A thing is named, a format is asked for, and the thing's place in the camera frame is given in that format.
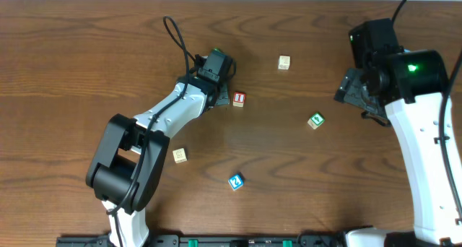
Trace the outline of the red letter I block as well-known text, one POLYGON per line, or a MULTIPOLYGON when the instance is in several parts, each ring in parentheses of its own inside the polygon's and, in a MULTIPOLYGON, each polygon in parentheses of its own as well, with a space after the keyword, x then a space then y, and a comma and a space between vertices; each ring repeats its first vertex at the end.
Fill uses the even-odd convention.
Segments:
POLYGON ((232 99, 232 105, 235 107, 243 107, 245 105, 245 99, 246 99, 246 94, 243 92, 235 92, 233 99, 232 99))

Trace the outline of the blue number 2 block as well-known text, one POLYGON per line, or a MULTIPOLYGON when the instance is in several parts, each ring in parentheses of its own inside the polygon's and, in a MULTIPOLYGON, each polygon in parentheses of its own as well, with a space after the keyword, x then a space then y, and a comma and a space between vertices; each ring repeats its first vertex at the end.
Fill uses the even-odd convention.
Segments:
POLYGON ((235 174, 228 179, 228 183, 233 191, 238 190, 244 185, 243 177, 240 174, 235 174))

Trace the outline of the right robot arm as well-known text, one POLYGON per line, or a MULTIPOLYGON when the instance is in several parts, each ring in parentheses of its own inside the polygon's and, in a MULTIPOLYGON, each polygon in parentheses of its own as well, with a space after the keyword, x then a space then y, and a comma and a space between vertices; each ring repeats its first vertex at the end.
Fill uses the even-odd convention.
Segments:
POLYGON ((344 245, 459 246, 461 159, 442 57, 434 50, 406 50, 387 18, 354 27, 349 40, 355 66, 334 98, 395 131, 411 188, 414 228, 350 230, 344 245))

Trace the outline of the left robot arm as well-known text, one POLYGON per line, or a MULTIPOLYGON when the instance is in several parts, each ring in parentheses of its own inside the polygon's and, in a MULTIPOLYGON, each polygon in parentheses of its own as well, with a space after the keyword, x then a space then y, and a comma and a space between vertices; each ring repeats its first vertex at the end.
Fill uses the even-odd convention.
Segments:
POLYGON ((147 244, 145 208, 160 182, 170 140, 217 104, 236 71, 235 60, 219 50, 196 56, 193 68, 155 107, 109 120, 85 178, 110 219, 109 244, 147 244))

